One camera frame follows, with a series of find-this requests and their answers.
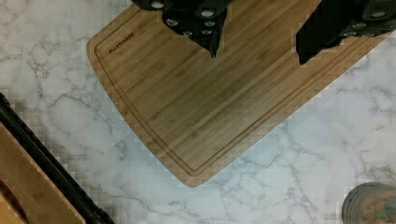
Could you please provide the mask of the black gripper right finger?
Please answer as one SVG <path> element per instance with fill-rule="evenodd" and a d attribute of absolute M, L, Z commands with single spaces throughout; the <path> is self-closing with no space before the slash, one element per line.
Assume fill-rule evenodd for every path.
<path fill-rule="evenodd" d="M 299 63 L 352 36 L 375 37 L 395 30 L 395 0 L 321 0 L 296 34 Z"/>

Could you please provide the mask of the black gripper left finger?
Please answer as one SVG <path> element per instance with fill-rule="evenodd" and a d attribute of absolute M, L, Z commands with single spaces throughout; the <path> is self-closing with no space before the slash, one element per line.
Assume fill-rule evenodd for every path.
<path fill-rule="evenodd" d="M 163 23 L 217 57 L 227 8 L 233 0 L 132 0 L 141 9 L 161 11 Z"/>

